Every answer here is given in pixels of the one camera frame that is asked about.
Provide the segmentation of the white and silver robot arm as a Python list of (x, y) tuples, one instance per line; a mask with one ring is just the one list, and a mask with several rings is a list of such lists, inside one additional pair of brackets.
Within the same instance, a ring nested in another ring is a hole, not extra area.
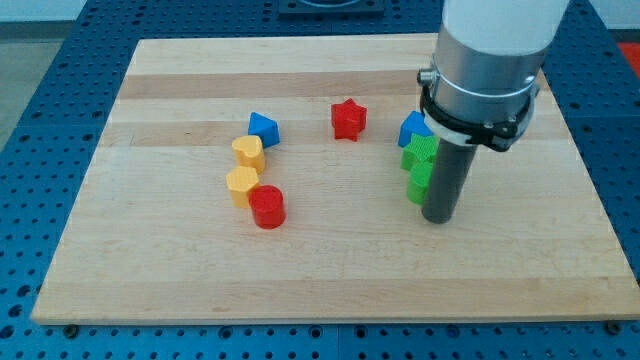
[(436, 106), (464, 122), (518, 114), (568, 0), (446, 0), (433, 65)]

